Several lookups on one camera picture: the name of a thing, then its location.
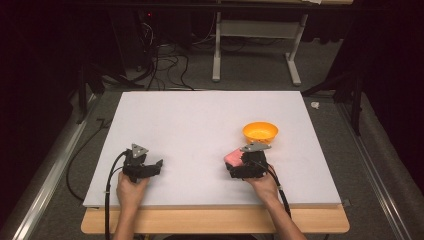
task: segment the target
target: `hand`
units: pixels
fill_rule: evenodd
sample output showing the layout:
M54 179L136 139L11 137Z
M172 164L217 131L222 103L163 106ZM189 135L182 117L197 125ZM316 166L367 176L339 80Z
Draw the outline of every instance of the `hand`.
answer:
M272 165L269 165L268 169L275 174ZM272 200L278 200L277 184L274 178L268 172L261 178L246 178L244 181L250 183L256 192L256 195L267 204Z
M133 183L123 172L119 173L116 194L121 204L121 211L138 209L149 180L150 178L144 178L139 183Z

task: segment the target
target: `gray carpet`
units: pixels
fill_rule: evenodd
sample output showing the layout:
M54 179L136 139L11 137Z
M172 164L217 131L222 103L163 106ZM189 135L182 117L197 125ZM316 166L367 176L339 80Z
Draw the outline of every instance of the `gray carpet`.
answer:
M302 43L296 57L296 64L303 84L301 87L294 87L282 58L282 54L290 48L290 43L287 41L271 45L266 45L264 41L260 43L261 45L248 44L240 51L223 52L220 83L211 81L213 61L211 49L178 50L178 54L184 53L189 56L188 71L184 75L186 84L196 89L212 90L305 90L325 79L340 45L339 43L327 45L316 42ZM237 49L237 45L231 44L224 48ZM171 52L172 49L172 47L165 48L162 53ZM170 71L169 76L174 82L179 81L184 71L183 63L184 58L179 58L178 67ZM160 64L163 64L157 74L160 80L153 81L152 88L163 88L163 86L180 88L169 81L167 71L164 70L166 61ZM123 90L125 90L124 87L108 86L108 90L101 96L99 104L87 120L87 126L76 149L99 129L101 122L97 120L98 118L106 120L113 118ZM331 235L330 239L396 239L367 177L361 155L337 106L327 93L304 100L340 197L350 202L345 210L351 229L345 234ZM311 108L311 101L319 101L321 107L318 110ZM397 158L396 152L375 119L366 99L362 107L361 131L367 149L373 159L378 160L376 165L382 171L383 181L390 185L389 190L401 210L401 215L406 219L412 239L424 239L422 194ZM73 162L70 182L80 196L84 196L88 189L107 131L107 129L100 130L82 148ZM19 220L22 220L25 215L52 162L54 157L46 159L34 183L15 209L7 228L2 230L1 239L12 238ZM104 239L102 235L85 235L81 232L80 225L84 212L85 208L66 188L63 176L31 239ZM323 235L308 235L308 239L323 238Z

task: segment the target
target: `person's left hand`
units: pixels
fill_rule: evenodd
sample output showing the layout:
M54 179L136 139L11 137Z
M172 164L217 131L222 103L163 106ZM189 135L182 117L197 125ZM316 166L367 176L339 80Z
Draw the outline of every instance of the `person's left hand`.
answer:
M121 204L121 211L137 210L144 197L144 191L149 180L150 178L144 178L139 183L133 183L122 171L119 173L116 194Z

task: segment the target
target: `yellow bowl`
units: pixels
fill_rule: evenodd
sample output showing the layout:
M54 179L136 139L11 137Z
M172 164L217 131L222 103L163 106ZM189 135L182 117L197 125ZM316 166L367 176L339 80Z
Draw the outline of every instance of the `yellow bowl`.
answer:
M252 122L243 128L243 134L248 144L252 142L270 144L277 133L278 128L268 122Z

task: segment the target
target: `silver metal bar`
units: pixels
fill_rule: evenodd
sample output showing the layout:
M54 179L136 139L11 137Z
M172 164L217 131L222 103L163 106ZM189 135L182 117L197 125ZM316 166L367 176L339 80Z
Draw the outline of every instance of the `silver metal bar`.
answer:
M96 98L94 94L92 94L88 103L89 109L86 119L90 116L97 102L98 98ZM27 214L25 215L21 225L16 231L15 236L13 237L14 240L29 239L32 231L35 229L36 225L41 219L41 216L43 215L44 210L47 208L47 205L49 204L50 199L52 198L53 193L56 190L60 177L62 176L62 173L66 165L68 164L69 159L71 158L72 152L87 124L86 119L84 119L81 124L75 124L72 129L74 130L74 134L69 139L64 149L57 149L60 154L57 157L46 180L41 186L40 191L35 197Z
M362 141L360 136L357 136L355 134L355 131L350 125L350 115L349 112L344 104L336 104L337 109L339 111L339 114L344 119L350 134L352 135L352 138L355 141L355 144L362 156L362 164L365 168L365 172L370 180L371 186L374 189L374 192L377 196L378 201L380 202L381 208L383 209L387 220L389 221L389 224L393 230L393 233L396 236L396 239L399 240L405 240L410 239L412 240L411 236L409 235L408 229L406 229L406 226L399 215L399 211L397 209L397 206L395 202L393 201L390 193L388 192L386 186L384 185L377 168L375 167L373 163L373 159L369 155L364 142Z

